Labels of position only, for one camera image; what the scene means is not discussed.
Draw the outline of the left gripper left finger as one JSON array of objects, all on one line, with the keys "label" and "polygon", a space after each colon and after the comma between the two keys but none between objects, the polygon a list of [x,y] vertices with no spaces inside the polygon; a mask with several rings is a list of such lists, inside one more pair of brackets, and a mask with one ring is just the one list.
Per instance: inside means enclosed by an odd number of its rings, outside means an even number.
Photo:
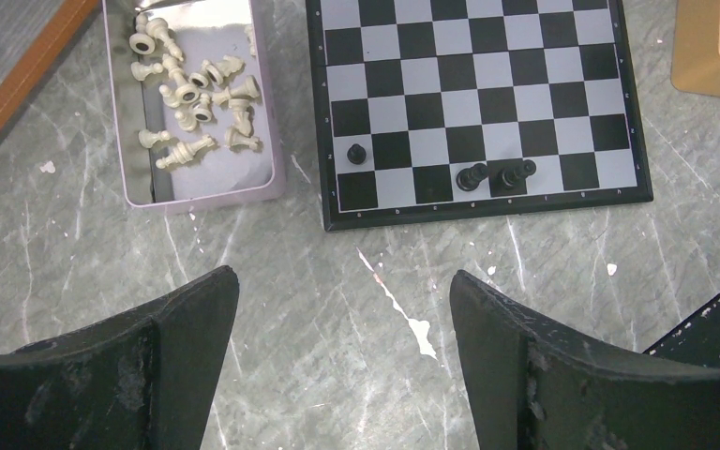
[{"label": "left gripper left finger", "polygon": [[156,300],[0,353],[0,449],[197,449],[239,299],[222,265]]}]

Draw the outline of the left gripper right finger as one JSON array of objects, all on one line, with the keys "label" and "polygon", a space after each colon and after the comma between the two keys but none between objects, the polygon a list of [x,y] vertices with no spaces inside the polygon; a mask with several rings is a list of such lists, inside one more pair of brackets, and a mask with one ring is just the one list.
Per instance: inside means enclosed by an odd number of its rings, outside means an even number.
[{"label": "left gripper right finger", "polygon": [[449,295],[483,449],[720,449],[720,367],[632,352],[458,271]]}]

